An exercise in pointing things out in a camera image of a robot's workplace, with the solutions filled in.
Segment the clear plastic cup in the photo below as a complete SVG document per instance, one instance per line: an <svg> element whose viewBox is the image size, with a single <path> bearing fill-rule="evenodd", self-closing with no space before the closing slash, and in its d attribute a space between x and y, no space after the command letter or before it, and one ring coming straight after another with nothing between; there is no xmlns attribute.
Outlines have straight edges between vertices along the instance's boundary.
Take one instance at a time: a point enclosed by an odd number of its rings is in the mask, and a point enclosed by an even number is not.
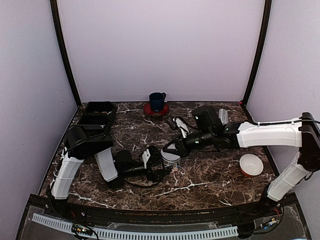
<svg viewBox="0 0 320 240"><path fill-rule="evenodd" d="M180 170L180 162L176 161L176 162L168 162L168 161L164 161L164 173L166 175L170 174L170 173L175 173L178 172Z"/></svg>

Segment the round metal lid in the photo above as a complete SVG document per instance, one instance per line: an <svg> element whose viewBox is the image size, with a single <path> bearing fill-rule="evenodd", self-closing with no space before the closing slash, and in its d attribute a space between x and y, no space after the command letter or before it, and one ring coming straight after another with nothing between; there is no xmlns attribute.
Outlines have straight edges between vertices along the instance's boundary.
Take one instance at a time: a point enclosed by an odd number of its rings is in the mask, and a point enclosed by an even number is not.
<svg viewBox="0 0 320 240"><path fill-rule="evenodd" d="M181 159L176 149L162 149L160 151L162 159L168 163L176 163Z"/></svg>

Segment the metal scoop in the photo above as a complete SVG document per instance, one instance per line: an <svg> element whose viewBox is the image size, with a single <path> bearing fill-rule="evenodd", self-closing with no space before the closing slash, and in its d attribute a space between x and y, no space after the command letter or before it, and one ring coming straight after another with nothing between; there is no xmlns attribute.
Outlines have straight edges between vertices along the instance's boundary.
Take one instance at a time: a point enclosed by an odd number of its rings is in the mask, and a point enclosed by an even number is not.
<svg viewBox="0 0 320 240"><path fill-rule="evenodd" d="M229 123L229 115L226 109L219 109L218 117L223 125L227 125Z"/></svg>

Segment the black three-compartment candy bin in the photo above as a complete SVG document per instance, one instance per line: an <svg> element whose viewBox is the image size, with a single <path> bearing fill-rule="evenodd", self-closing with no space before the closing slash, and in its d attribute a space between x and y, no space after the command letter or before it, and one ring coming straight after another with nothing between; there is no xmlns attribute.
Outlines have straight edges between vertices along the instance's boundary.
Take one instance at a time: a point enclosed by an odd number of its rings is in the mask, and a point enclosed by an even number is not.
<svg viewBox="0 0 320 240"><path fill-rule="evenodd" d="M116 118L118 108L110 101L90 101L81 118L79 125L101 125L109 134Z"/></svg>

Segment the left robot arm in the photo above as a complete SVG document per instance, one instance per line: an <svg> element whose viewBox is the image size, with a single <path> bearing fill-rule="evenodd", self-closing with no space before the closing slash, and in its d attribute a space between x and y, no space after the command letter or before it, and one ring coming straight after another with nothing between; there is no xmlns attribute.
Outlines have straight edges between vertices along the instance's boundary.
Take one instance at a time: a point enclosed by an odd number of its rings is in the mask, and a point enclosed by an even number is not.
<svg viewBox="0 0 320 240"><path fill-rule="evenodd" d="M54 199L50 208L58 217L67 218L71 213L63 200L68 198L78 170L86 160L95 160L102 179L114 188L131 177L146 177L150 187L163 180L166 170L157 147L148 146L134 160L128 150L113 154L113 146L108 131L100 125L74 125L66 131L61 159L47 190L48 196Z"/></svg>

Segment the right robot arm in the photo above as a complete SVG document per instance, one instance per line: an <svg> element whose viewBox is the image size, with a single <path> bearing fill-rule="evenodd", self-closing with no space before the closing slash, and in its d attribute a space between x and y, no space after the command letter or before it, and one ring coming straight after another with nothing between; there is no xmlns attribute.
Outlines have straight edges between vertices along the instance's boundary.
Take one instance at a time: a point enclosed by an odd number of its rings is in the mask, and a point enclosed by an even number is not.
<svg viewBox="0 0 320 240"><path fill-rule="evenodd" d="M289 146L298 153L285 170L265 189L262 201L255 205L255 213L266 217L275 203L295 187L303 178L320 169L319 122L309 112L301 117L273 122L228 122L224 109L217 113L212 106L204 105L192 111L197 131L173 139L161 149L162 158L175 162L187 157L192 150L214 146L217 150L256 147Z"/></svg>

